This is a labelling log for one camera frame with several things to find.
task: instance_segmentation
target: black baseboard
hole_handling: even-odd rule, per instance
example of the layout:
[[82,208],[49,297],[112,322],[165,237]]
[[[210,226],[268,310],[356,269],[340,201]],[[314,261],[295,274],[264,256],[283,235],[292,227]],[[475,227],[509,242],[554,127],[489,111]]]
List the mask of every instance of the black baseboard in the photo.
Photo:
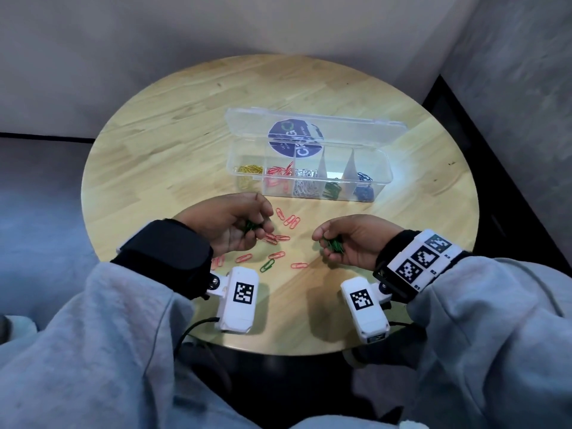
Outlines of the black baseboard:
[[459,145],[475,180],[481,210],[475,254],[536,262],[572,277],[566,258],[442,77],[423,107]]
[[95,138],[81,138],[76,136],[36,136],[34,134],[0,133],[0,138],[21,138],[24,140],[68,141],[72,143],[93,144]]

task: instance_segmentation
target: person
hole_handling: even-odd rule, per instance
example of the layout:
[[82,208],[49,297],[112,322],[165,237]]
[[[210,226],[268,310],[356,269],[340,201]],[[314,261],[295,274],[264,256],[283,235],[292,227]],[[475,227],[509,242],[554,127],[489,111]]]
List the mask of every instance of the person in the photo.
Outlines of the person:
[[[251,249],[273,231],[272,215],[264,196],[241,193],[174,219],[219,256]],[[261,227],[245,234],[246,220]],[[312,239],[342,235],[344,253],[325,247],[324,256],[373,271],[379,252],[403,232],[354,215],[323,223]],[[570,279],[546,266],[467,256],[447,269],[407,305],[427,335],[407,418],[434,428],[570,425],[571,301]],[[100,263],[44,331],[0,346],[0,426],[256,427],[173,360],[192,314],[192,302],[167,286]],[[295,427],[326,425],[394,427],[341,416]]]

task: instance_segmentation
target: forearm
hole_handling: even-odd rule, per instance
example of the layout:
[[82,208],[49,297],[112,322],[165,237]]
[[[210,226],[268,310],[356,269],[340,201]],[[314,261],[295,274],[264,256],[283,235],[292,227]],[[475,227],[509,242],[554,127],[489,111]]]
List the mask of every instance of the forearm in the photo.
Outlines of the forearm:
[[98,265],[84,292],[0,371],[0,419],[7,427],[162,425],[172,405],[173,343],[191,317],[190,301],[167,287]]
[[[565,276],[559,280],[550,285],[570,286]],[[428,350],[462,391],[470,414],[503,427],[534,427],[538,415],[565,417],[572,403],[566,381],[572,326],[533,274],[493,259],[463,259],[408,311],[426,328]]]

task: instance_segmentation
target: person's left hand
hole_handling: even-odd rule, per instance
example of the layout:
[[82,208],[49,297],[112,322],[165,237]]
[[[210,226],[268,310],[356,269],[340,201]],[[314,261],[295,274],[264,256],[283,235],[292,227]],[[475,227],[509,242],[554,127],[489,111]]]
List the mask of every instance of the person's left hand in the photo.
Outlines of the person's left hand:
[[[274,231],[268,217],[274,214],[270,202],[260,193],[219,195],[186,208],[173,219],[189,226],[208,239],[214,256],[230,251],[250,250],[256,238],[262,239]],[[262,228],[244,234],[247,220]]]

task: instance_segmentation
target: table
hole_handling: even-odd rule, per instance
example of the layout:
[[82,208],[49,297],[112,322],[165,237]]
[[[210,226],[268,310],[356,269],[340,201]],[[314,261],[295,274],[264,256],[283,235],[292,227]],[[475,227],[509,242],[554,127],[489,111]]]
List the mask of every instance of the table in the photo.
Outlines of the table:
[[[97,137],[82,180],[82,210],[102,261],[148,221],[171,217],[206,198],[235,191],[226,172],[231,138],[228,107],[265,107],[297,113],[391,119],[410,131],[384,150],[394,181],[374,203],[271,197],[274,207],[301,223],[277,233],[292,239],[276,247],[259,242],[244,266],[260,268],[256,318],[247,335],[218,333],[212,324],[194,334],[212,343],[271,355],[312,355],[359,344],[340,284],[357,268],[327,265],[312,231],[323,221],[353,213],[384,217],[405,228],[431,228],[472,249],[479,221],[475,183],[447,131],[399,90],[346,66],[302,56],[247,55],[214,60],[169,75],[128,100]],[[243,253],[226,255],[227,271]],[[291,269],[307,262],[306,269]],[[197,300],[195,318],[214,316],[218,300]],[[386,311],[409,321],[402,304]]]

